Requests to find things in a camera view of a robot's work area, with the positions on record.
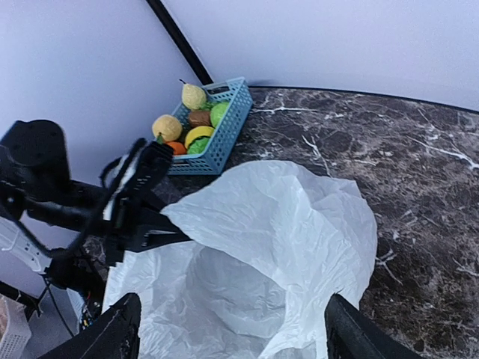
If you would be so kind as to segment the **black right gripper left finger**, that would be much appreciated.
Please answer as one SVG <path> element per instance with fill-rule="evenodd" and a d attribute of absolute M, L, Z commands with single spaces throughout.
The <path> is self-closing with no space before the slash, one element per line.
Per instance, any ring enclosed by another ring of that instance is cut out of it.
<path fill-rule="evenodd" d="M 137 359 L 141 301 L 127 293 L 78 335 L 52 349 L 43 359 Z"/>

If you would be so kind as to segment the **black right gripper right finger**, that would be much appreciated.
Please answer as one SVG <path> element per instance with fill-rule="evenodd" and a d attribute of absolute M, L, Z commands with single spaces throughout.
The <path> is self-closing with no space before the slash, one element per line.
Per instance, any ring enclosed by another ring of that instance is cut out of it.
<path fill-rule="evenodd" d="M 329 358 L 421 359 L 382 332 L 339 294 L 329 299 L 325 323 Z"/>

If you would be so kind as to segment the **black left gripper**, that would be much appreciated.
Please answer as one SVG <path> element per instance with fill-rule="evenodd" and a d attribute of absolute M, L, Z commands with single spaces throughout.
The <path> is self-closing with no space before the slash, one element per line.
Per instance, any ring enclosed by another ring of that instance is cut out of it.
<path fill-rule="evenodd" d="M 141 209 L 133 215 L 121 215 L 107 232 L 104 249 L 106 265 L 121 263 L 125 251 L 139 253 L 191 239 L 167 216 L 152 209 Z"/>

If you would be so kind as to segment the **white plastic bag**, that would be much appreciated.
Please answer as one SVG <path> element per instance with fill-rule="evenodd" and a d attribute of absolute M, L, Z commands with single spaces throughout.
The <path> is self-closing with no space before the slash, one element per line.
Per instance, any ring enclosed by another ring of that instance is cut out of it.
<path fill-rule="evenodd" d="M 356 182 L 246 162 L 163 209 L 188 241 L 127 252 L 104 307 L 141 300 L 141 358 L 325 358 L 324 312 L 357 305 L 377 227 Z"/>

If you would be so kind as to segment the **brown potato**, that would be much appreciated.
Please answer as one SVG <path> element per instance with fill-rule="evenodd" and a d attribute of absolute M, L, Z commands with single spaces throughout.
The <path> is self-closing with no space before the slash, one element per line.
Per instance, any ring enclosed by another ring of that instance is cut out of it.
<path fill-rule="evenodd" d="M 188 122 L 191 128 L 199 126 L 211 126 L 210 111 L 194 110 L 188 115 Z"/>

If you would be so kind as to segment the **yellow fruit slice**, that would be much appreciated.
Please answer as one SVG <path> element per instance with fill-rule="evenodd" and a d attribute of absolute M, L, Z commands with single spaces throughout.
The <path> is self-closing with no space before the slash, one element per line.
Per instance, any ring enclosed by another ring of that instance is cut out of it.
<path fill-rule="evenodd" d="M 189 110 L 198 110 L 207 102 L 207 95 L 205 91 L 193 84 L 186 83 L 182 79 L 180 82 L 183 84 L 181 99 L 182 103 Z"/>

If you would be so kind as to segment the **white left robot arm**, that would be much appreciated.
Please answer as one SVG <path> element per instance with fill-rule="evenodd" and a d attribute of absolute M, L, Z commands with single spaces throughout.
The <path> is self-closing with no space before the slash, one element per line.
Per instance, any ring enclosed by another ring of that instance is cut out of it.
<path fill-rule="evenodd" d="M 71 179 L 57 123 L 18 120 L 1 139 L 1 217 L 26 240 L 24 249 L 50 261 L 40 272 L 68 287 L 65 274 L 79 276 L 71 262 L 91 236 L 103 238 L 108 266 L 122 262 L 127 251 L 189 241 L 161 213 L 165 204 L 153 193 L 172 159 L 168 145 L 139 138 L 125 156 L 106 165 L 99 186 L 90 185 Z M 22 215 L 77 235 L 65 248 L 49 248 L 20 221 Z"/>

